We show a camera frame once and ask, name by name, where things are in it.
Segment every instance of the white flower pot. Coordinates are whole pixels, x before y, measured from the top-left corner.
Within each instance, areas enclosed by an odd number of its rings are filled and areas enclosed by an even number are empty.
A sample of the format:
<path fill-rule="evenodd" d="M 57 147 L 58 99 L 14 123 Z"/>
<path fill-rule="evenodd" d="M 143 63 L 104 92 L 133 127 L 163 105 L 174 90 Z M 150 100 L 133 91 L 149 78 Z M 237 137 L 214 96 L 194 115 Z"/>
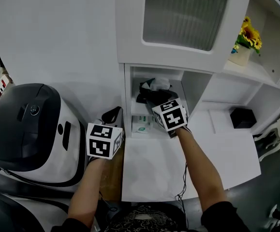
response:
<path fill-rule="evenodd" d="M 229 60 L 241 66 L 247 66 L 248 60 L 250 59 L 251 49 L 248 49 L 242 45 L 239 46 L 236 53 L 231 53 Z"/>

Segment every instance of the human arm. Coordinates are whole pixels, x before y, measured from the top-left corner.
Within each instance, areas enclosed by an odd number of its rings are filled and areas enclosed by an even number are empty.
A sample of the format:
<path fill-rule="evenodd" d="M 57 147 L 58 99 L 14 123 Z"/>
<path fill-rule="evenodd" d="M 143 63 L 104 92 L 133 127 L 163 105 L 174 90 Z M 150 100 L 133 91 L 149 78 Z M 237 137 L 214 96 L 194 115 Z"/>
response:
<path fill-rule="evenodd" d="M 192 183 L 199 195 L 202 210 L 207 210 L 215 203 L 227 201 L 221 177 L 193 135 L 183 128 L 176 129 L 176 134 L 186 158 Z"/>
<path fill-rule="evenodd" d="M 105 159 L 100 158 L 89 163 L 68 210 L 68 218 L 74 218 L 88 228 L 91 228 L 97 210 L 99 187 L 105 162 Z"/>

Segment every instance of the black sleeve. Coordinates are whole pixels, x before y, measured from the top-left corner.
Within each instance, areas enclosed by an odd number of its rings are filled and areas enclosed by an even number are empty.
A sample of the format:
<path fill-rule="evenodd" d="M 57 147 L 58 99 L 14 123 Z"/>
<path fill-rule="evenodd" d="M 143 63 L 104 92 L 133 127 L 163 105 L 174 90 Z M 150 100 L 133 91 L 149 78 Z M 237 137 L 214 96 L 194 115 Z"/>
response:
<path fill-rule="evenodd" d="M 203 213 L 201 223 L 209 232 L 249 231 L 230 202 L 219 202 L 209 207 Z"/>
<path fill-rule="evenodd" d="M 70 232 L 70 231 L 90 232 L 90 229 L 84 223 L 73 218 L 68 218 L 67 220 L 64 221 L 63 225 L 54 226 L 51 230 L 51 232 Z"/>

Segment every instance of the person's right arm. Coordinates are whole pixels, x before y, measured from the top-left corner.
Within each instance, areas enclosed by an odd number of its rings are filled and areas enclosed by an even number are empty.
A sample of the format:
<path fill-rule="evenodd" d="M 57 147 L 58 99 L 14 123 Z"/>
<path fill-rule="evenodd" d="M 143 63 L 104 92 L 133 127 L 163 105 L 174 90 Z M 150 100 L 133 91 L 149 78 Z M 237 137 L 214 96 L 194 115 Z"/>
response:
<path fill-rule="evenodd" d="M 183 148 L 189 175 L 199 195 L 202 210 L 205 211 L 215 203 L 227 201 L 221 177 L 193 135 L 183 128 L 176 129 L 176 134 Z"/>

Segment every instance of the ribbed glass panel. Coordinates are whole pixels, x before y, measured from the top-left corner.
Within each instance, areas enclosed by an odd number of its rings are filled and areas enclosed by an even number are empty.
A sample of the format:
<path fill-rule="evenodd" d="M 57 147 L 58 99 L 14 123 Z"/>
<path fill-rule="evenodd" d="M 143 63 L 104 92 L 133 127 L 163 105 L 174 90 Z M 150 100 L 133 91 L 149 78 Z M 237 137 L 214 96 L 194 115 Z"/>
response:
<path fill-rule="evenodd" d="M 209 51 L 227 0 L 145 0 L 143 40 Z"/>

